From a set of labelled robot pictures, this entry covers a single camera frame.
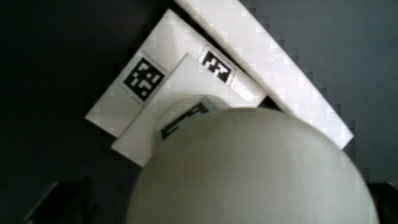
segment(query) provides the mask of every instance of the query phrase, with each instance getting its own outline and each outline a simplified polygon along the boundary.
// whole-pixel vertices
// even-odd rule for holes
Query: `white rounded object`
[[[379,223],[355,166],[315,128],[263,109],[187,124],[142,170],[126,223]]]

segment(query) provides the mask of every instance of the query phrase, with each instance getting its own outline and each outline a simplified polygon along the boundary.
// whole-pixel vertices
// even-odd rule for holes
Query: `qr-like code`
[[[231,76],[231,68],[220,61],[212,51],[206,52],[206,56],[203,58],[203,65],[215,74],[215,76],[220,78],[220,80],[228,82]]]
[[[123,83],[144,102],[153,94],[164,78],[165,75],[151,65],[146,58],[142,58]]]
[[[203,114],[210,112],[210,108],[201,102],[190,110],[181,114],[178,119],[171,122],[171,124],[165,126],[165,128],[160,131],[162,134],[162,140],[169,137],[172,132],[178,130],[178,128],[187,124],[188,121],[192,121]]]

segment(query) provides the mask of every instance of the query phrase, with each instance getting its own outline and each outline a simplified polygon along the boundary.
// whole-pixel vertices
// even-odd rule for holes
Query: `gray surface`
[[[341,104],[345,121],[355,120],[361,171],[370,170],[371,182],[396,180],[398,3],[245,3],[313,71],[329,102]],[[165,5],[160,0],[2,1],[2,223],[21,222],[52,182],[84,176],[94,179],[103,223],[123,223],[139,168],[110,151],[114,138],[84,115]]]
[[[398,180],[398,1],[242,1],[350,127],[370,182]]]

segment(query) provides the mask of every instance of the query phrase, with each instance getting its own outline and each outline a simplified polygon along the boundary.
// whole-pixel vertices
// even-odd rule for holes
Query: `white paper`
[[[231,77],[228,79],[228,85],[244,97],[249,106],[256,107],[265,98],[265,91],[256,82],[251,80],[244,71],[238,69],[236,65],[226,59],[226,56],[217,51],[215,47],[208,43],[206,39],[199,35],[194,28],[188,26],[178,15],[171,10],[167,10],[164,18],[158,22],[155,30],[144,41],[137,54],[128,62],[126,68],[123,69],[121,75],[108,87],[108,90],[96,102],[96,105],[87,113],[85,119],[103,128],[103,130],[119,137],[140,111],[146,107],[146,102],[142,102],[137,93],[132,88],[126,88],[124,80],[128,75],[132,75],[133,69],[137,69],[137,64],[142,57],[149,60],[153,67],[164,74],[164,81],[167,80],[169,74],[178,66],[185,54],[188,53],[196,58],[197,64],[203,62],[206,52],[217,55],[217,59],[222,61],[224,65],[231,69]],[[208,64],[212,66],[213,74],[222,73],[226,68],[219,62]],[[140,94],[155,94],[156,88],[162,86],[158,83],[156,88],[151,85],[151,79],[148,82],[135,83],[148,87],[148,93],[140,91]]]

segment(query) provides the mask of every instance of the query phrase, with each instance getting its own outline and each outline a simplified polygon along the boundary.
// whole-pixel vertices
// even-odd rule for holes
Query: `white panel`
[[[217,55],[217,59],[231,69],[233,78],[229,79],[229,85],[233,90],[245,98],[249,106],[256,107],[260,105],[265,98],[263,88],[247,78],[245,73],[238,69],[236,65],[228,61],[226,56],[210,45],[206,39],[185,23],[174,12],[167,10],[133,59],[128,62],[121,75],[116,78],[108,90],[85,116],[85,119],[105,129],[105,131],[116,137],[119,137],[128,124],[132,123],[146,106],[146,102],[140,102],[135,93],[124,88],[123,85],[123,81],[137,67],[142,55],[146,55],[148,60],[151,59],[151,64],[164,73],[167,79],[169,73],[172,73],[185,54],[188,53],[192,55],[199,63],[199,59],[204,58],[208,51]]]
[[[247,101],[226,83],[187,55],[142,113],[112,145],[114,150],[140,166],[146,165],[151,157],[156,124],[167,109],[181,99],[197,95],[219,97],[233,108],[249,107]]]
[[[322,131],[343,149],[352,132],[240,1],[176,2],[263,86],[283,111]]]

